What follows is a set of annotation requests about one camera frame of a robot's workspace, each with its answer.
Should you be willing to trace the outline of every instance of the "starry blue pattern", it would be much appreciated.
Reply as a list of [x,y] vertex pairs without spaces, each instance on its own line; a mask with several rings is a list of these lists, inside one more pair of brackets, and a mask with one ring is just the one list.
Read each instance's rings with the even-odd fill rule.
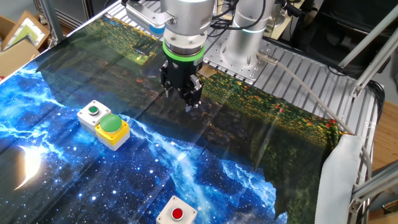
[[[286,213],[275,217],[275,188],[262,169],[123,114],[131,138],[113,152],[81,128],[81,108],[55,100],[36,69],[31,62],[0,85],[0,166],[15,166],[11,152],[21,149],[41,159],[24,186],[0,190],[2,223],[156,223],[172,195],[198,210],[195,223],[287,222]],[[1,186],[13,178],[5,173]]]

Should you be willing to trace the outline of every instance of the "metal plate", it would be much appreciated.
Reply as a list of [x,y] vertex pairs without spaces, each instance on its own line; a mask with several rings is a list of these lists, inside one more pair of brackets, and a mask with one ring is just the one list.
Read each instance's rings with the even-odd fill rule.
[[[221,37],[207,51],[203,61],[212,67],[227,73],[228,75],[243,80],[248,84],[253,84],[259,78],[262,70],[266,66],[266,63],[255,58],[257,62],[252,67],[243,68],[236,64],[227,62],[222,56],[222,46],[227,40],[228,36],[229,32],[225,32],[223,35],[221,35]],[[265,42],[261,42],[260,51],[267,52],[271,51],[271,49],[266,45]]]

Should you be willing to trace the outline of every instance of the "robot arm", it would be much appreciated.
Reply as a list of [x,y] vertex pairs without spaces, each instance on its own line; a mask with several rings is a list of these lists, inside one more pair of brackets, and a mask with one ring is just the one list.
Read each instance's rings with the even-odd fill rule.
[[[166,95],[177,90],[187,111],[196,108],[200,104],[202,85],[195,75],[203,64],[204,43],[215,0],[160,0],[160,13],[152,12],[133,0],[123,0],[123,3],[131,19],[153,34],[164,36],[163,50],[167,62],[160,71]],[[222,54],[215,63],[219,62],[219,66],[229,70],[235,69],[236,73],[257,70],[256,54],[274,4],[275,0],[240,0],[236,5],[233,26],[219,28],[230,29],[231,32],[221,45]],[[250,74],[245,78],[255,77]]]
[[195,76],[203,64],[207,30],[214,0],[161,0],[155,13],[138,2],[126,2],[127,14],[153,34],[163,34],[167,62],[160,69],[161,81],[169,96],[176,89],[186,110],[200,104],[202,85]]

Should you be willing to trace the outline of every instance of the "green push button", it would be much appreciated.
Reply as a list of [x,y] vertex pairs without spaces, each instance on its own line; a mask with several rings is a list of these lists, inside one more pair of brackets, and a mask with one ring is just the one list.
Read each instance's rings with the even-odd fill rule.
[[99,113],[99,109],[96,106],[91,106],[88,108],[88,113],[92,116],[97,115]]
[[118,115],[108,114],[101,119],[99,125],[106,132],[114,132],[122,126],[122,119]]

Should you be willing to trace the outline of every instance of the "red push button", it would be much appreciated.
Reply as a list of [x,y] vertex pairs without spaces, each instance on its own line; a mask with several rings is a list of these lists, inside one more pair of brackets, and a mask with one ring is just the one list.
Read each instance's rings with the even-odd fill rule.
[[172,218],[174,221],[180,221],[183,217],[184,213],[181,208],[175,208],[172,211]]

